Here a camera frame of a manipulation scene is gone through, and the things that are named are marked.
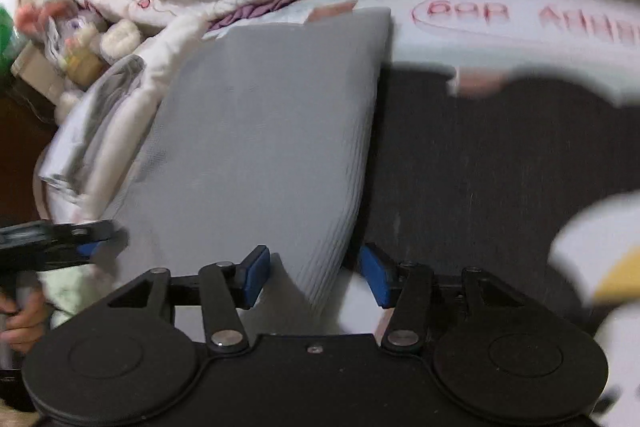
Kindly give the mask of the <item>person's left hand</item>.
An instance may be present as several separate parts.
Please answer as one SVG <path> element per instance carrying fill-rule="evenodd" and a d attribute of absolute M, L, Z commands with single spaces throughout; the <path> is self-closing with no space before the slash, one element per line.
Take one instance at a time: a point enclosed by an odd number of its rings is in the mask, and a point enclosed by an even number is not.
<path fill-rule="evenodd" d="M 1 312 L 9 314 L 1 340 L 22 355 L 26 355 L 47 332 L 50 308 L 41 289 L 32 289 L 21 308 L 7 295 L 1 294 Z"/>

